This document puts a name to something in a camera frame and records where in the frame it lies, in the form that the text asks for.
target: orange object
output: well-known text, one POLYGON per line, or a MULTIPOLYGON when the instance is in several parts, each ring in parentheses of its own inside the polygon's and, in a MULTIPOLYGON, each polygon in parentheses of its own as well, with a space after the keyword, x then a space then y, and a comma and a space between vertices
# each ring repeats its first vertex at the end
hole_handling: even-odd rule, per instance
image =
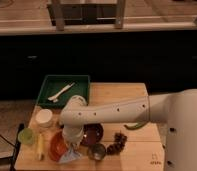
POLYGON ((62 137, 62 131, 57 132, 51 139, 49 157, 51 160, 58 162, 61 156, 67 152, 68 148, 62 137))

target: floor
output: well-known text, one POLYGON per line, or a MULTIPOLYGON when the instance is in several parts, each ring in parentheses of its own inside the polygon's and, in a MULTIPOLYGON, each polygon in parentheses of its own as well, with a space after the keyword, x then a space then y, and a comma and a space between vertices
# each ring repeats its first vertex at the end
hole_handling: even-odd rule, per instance
MULTIPOLYGON (((35 100, 0 101, 0 133, 12 144, 15 143, 20 123, 28 125, 35 100)), ((0 138, 0 171, 9 170, 13 147, 0 138)))

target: green tray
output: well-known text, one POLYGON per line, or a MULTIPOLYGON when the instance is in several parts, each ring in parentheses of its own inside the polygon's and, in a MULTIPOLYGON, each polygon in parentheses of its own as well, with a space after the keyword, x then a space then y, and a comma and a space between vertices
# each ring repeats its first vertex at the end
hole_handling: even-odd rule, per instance
POLYGON ((43 81, 37 105, 42 108, 63 108, 73 95, 80 95, 89 102, 90 77, 88 75, 47 75, 43 81), (75 84, 58 97, 58 102, 53 103, 47 98, 59 92, 64 86, 75 84))

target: dark cabinet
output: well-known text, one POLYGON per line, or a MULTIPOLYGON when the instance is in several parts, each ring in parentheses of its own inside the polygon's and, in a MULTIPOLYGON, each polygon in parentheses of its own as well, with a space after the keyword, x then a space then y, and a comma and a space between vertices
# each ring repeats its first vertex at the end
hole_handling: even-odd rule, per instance
POLYGON ((197 88, 197 31, 0 36, 0 99, 36 98, 47 74, 197 88))

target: small bowl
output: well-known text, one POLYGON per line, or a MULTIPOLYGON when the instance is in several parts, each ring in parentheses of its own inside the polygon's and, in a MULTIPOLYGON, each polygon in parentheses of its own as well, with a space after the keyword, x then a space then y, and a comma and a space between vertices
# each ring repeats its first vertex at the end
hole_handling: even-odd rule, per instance
POLYGON ((103 137, 103 127, 101 124, 84 125, 84 136, 81 141, 83 146, 92 146, 101 141, 103 137))
POLYGON ((68 148, 62 137, 62 131, 57 132, 51 139, 48 155, 51 160, 58 162, 61 156, 67 152, 68 148))
POLYGON ((100 161, 106 156, 106 148, 103 144, 97 143, 88 148, 88 157, 100 161))
POLYGON ((42 109, 36 114, 36 122, 39 126, 48 128, 52 125, 53 112, 50 109, 42 109))

